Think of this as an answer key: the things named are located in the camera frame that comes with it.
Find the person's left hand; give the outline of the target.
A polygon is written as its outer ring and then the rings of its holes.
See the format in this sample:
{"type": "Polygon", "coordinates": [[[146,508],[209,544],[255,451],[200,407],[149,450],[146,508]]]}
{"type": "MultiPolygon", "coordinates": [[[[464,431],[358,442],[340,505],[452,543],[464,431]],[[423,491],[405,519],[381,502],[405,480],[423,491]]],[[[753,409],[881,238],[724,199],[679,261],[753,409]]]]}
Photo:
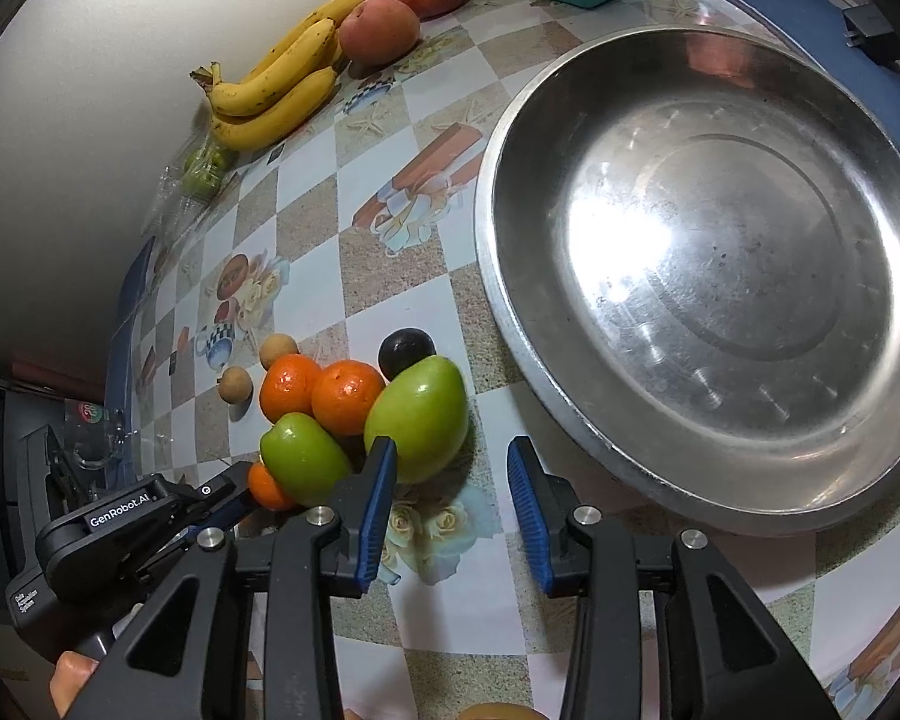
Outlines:
{"type": "Polygon", "coordinates": [[[48,683],[53,706],[59,718],[63,718],[73,705],[82,688],[86,686],[98,661],[79,652],[66,650],[56,660],[55,671],[48,683]]]}

